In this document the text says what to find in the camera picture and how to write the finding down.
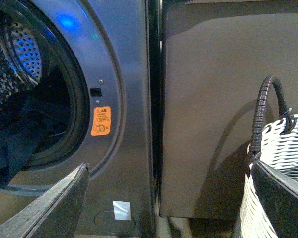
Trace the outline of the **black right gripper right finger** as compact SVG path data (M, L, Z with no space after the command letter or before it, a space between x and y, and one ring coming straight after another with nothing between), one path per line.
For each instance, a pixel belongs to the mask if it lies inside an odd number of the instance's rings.
M256 195L277 236L298 238L298 182L256 161L252 166Z

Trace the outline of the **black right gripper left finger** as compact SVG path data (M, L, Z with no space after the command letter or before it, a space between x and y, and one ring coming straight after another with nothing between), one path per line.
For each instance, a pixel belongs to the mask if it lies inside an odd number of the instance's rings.
M82 163L0 225L0 238L73 238L88 182L87 164Z

